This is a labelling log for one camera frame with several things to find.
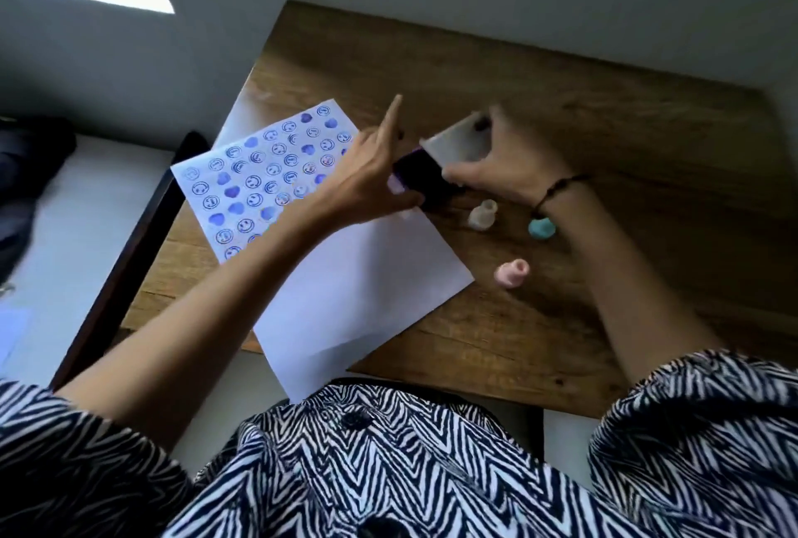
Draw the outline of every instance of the wood grain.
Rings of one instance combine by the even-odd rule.
[[[243,137],[327,98],[358,126],[404,93],[404,146],[493,100],[536,124],[644,252],[723,336],[798,365],[795,193],[781,131],[748,89],[617,66],[387,19],[286,5],[230,114]],[[429,218],[476,283],[355,371],[600,416],[627,384],[564,241],[532,241],[529,210],[500,200],[486,233],[466,192]],[[493,283],[522,256],[532,278]],[[215,266],[185,206],[134,301],[135,329]],[[253,335],[244,348],[259,351]]]

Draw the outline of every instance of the shirt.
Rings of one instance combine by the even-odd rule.
[[[590,446],[595,493],[479,406],[330,385],[243,422],[192,480],[145,436],[0,382],[4,536],[798,536],[796,373],[671,362]]]

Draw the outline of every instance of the hand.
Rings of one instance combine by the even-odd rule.
[[[379,127],[357,134],[335,171],[308,198],[322,205],[336,228],[365,223],[424,202],[419,192],[395,194],[388,189],[401,102],[401,95],[397,95]]]
[[[501,106],[491,107],[490,114],[491,152],[478,162],[444,166],[444,179],[535,206],[556,180],[573,177],[559,152],[533,128],[513,123]]]

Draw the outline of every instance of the black string bracelet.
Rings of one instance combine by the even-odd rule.
[[[590,179],[591,176],[587,173],[583,172],[579,175],[573,175],[573,177],[565,177],[564,179],[555,180],[552,187],[546,190],[544,196],[540,199],[537,205],[532,210],[532,216],[535,219],[543,219],[544,214],[540,211],[540,207],[543,206],[548,200],[551,200],[554,196],[558,193],[563,191],[565,188],[568,187],[569,184],[573,183],[574,181],[587,181]]]

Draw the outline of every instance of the patterned sleeve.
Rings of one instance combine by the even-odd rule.
[[[599,496],[662,536],[798,536],[798,374],[688,355],[616,402],[593,435]]]
[[[146,437],[0,379],[0,536],[151,536],[192,496]]]

